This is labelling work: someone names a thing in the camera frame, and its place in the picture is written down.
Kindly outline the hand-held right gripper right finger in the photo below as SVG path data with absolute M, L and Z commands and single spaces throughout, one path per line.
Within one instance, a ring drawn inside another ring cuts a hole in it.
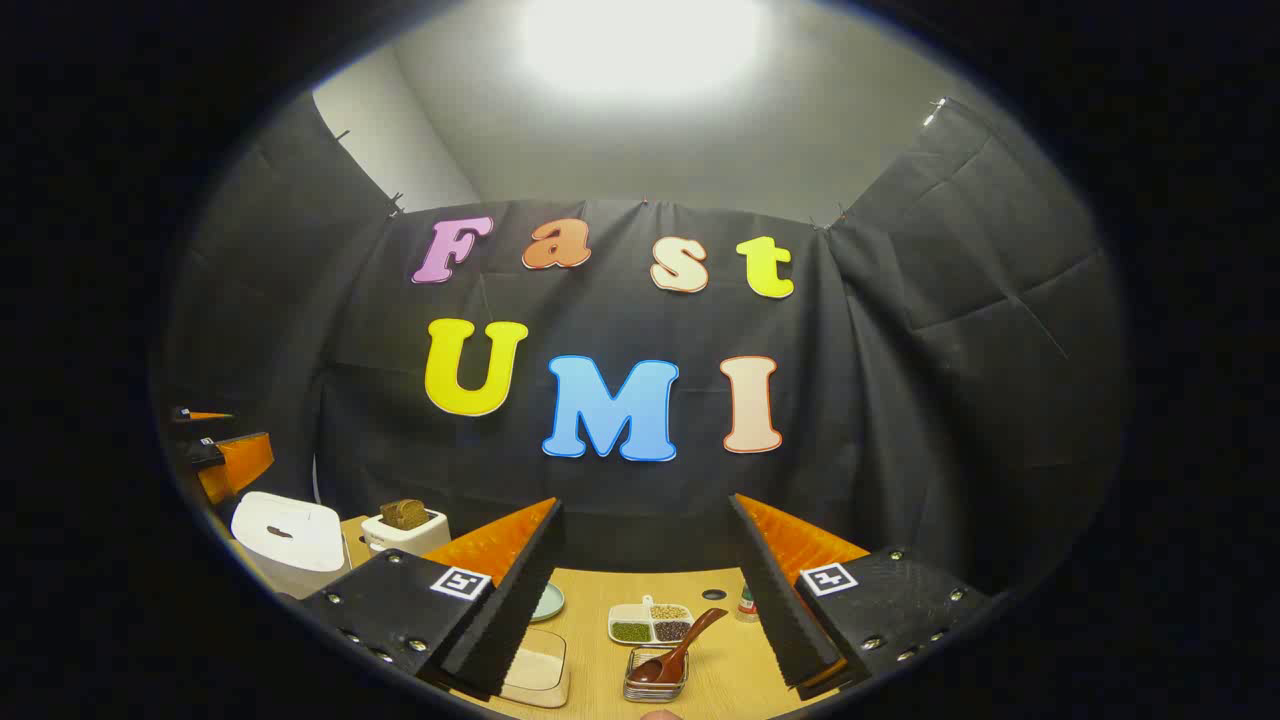
M 803 700 L 906 667 L 992 598 L 915 550 L 864 550 L 746 495 L 733 547 L 787 687 Z

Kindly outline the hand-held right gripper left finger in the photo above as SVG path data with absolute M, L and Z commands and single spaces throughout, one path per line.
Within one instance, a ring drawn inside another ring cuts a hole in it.
M 497 694 L 563 548 L 562 506 L 545 498 L 428 553 L 383 550 L 300 609 L 383 666 Z

